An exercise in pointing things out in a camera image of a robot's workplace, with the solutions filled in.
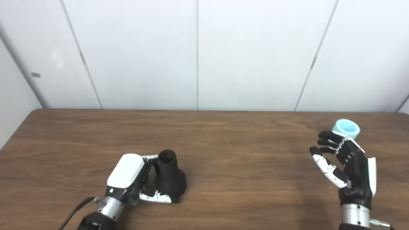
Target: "wood grain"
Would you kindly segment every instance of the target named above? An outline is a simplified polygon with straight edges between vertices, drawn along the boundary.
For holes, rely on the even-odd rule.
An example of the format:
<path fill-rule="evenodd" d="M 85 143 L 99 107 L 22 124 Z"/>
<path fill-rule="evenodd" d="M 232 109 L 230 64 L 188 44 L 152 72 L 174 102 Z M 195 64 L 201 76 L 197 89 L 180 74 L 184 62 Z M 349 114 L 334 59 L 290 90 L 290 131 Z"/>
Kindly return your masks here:
<path fill-rule="evenodd" d="M 32 112 L 0 151 L 0 228 L 58 229 L 85 197 L 103 196 L 121 155 L 173 149 L 188 179 L 181 202 L 141 201 L 120 229 L 336 230 L 337 188 L 308 148 L 340 118 L 361 126 L 358 143 L 377 157 L 372 217 L 405 229 L 408 115 L 48 109 Z"/>

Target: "black cup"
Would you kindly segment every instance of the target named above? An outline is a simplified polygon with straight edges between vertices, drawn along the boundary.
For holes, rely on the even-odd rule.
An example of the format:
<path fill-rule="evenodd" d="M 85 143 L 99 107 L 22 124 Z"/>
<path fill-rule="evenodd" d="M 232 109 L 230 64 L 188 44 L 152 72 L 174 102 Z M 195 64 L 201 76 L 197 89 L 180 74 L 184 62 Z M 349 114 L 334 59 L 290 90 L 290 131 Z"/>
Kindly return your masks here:
<path fill-rule="evenodd" d="M 156 187 L 159 191 L 180 197 L 186 191 L 186 175 L 178 168 L 176 153 L 170 149 L 158 155 L 159 174 L 156 176 Z"/>

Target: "cable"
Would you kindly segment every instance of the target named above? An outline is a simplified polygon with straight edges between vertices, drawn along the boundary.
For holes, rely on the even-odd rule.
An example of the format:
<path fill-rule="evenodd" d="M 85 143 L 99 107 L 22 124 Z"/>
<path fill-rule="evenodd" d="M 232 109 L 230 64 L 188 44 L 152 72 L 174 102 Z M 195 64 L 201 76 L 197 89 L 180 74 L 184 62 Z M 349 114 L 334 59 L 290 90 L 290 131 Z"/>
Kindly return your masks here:
<path fill-rule="evenodd" d="M 63 230 L 63 228 L 67 225 L 68 221 L 70 221 L 71 217 L 74 216 L 74 214 L 80 210 L 82 207 L 84 207 L 86 204 L 91 202 L 95 196 L 90 196 L 87 197 L 83 202 L 81 202 L 78 206 L 74 208 L 74 210 L 71 212 L 71 214 L 67 217 L 67 219 L 64 221 L 64 223 L 61 225 L 61 227 L 58 230 Z"/>

